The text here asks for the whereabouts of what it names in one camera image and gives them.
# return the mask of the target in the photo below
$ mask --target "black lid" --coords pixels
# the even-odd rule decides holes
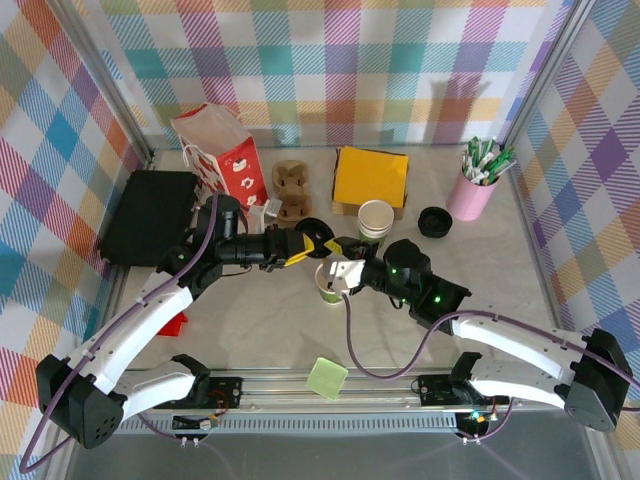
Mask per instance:
[[[429,207],[420,213],[418,228],[420,233],[429,238],[442,238],[453,225],[453,218],[444,208]]]
[[[316,248],[307,255],[308,257],[324,258],[331,254],[331,250],[325,247],[324,244],[334,238],[335,235],[331,227],[319,218],[309,217],[300,220],[294,230],[304,233],[315,245]]]

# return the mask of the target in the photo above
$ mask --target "pink cup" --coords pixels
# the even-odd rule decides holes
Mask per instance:
[[[464,176],[462,170],[459,170],[456,184],[447,200],[447,210],[458,220],[475,220],[484,210],[497,184],[496,180],[491,185],[476,185]]]

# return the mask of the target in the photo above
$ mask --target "bag handle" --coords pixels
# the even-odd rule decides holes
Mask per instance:
[[[184,162],[185,167],[189,167],[190,166],[189,165],[189,159],[187,158],[187,148],[193,148],[200,155],[206,156],[206,154],[197,145],[194,145],[193,143],[185,143],[182,146],[182,161]]]

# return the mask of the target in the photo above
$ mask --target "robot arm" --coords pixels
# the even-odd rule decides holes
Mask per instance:
[[[184,398],[198,403],[206,397],[209,370],[188,355],[177,355],[151,371],[125,373],[125,370],[167,322],[221,278],[224,265],[245,268],[258,265],[261,270],[271,272],[305,258],[313,250],[313,242],[307,236],[291,229],[273,226],[262,234],[238,235],[238,222],[244,216],[233,197],[219,196],[214,216],[211,208],[209,201],[200,210],[193,243],[168,252],[162,265],[151,274],[135,300],[141,304],[137,314],[113,330],[110,327],[121,316],[117,314],[66,358],[48,355],[36,368],[39,407],[44,412],[72,370],[89,358],[51,415],[58,426],[85,448],[99,446],[121,421],[148,408]],[[214,236],[205,254],[179,281],[146,303],[144,297],[149,292],[170,280],[194,257],[211,218],[215,218]],[[107,330],[113,332],[91,354],[93,342]]]
[[[325,260],[325,275],[335,291],[355,294],[368,286],[409,306],[409,315],[430,328],[443,315],[458,311],[466,288],[431,272],[429,257],[409,240],[391,244],[382,259],[376,247],[341,237],[327,245],[340,258]],[[631,375],[615,337],[596,329],[590,336],[559,329],[529,332],[496,315],[464,311],[440,330],[498,348],[519,360],[493,360],[462,354],[450,376],[465,403],[508,396],[563,408],[576,421],[600,431],[614,430],[629,388],[627,381],[593,359],[567,348],[567,342],[604,358]]]
[[[90,356],[51,415],[85,448],[99,446],[123,419],[148,408],[182,398],[197,403],[207,395],[209,371],[187,355],[178,355],[151,371],[125,370],[169,320],[221,278],[224,265],[259,265],[261,270],[270,272],[305,258],[314,249],[308,237],[291,229],[269,228],[263,234],[238,235],[241,215],[235,199],[220,196],[215,234],[206,254],[175,285],[144,303],[145,294],[180,271],[202,245],[208,219],[213,218],[211,205],[205,205],[198,216],[193,244],[177,246],[169,252],[141,290],[136,301],[142,308],[137,316],[116,329],[95,355],[88,354],[92,342],[115,319],[67,358],[49,355],[40,362],[36,379],[39,406],[44,412],[72,369]],[[429,257],[409,240],[390,245],[383,259],[375,256],[377,246],[347,237],[327,246],[347,257],[325,260],[334,290],[355,294],[365,286],[373,288],[409,305],[409,314],[426,328],[442,315],[457,311],[462,300],[471,295],[466,288],[434,275]],[[484,342],[522,360],[496,362],[466,352],[450,378],[459,396],[473,392],[542,401],[564,407],[578,421],[593,428],[615,428],[629,385],[595,362],[568,351],[561,343],[538,338],[497,319],[461,315],[442,330]],[[596,330],[588,338],[571,332],[560,334],[631,371],[615,339],[606,332]]]

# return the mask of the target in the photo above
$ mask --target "light green sponge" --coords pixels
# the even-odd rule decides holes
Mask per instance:
[[[318,357],[307,378],[307,388],[329,400],[335,400],[348,373],[349,371],[342,365]]]

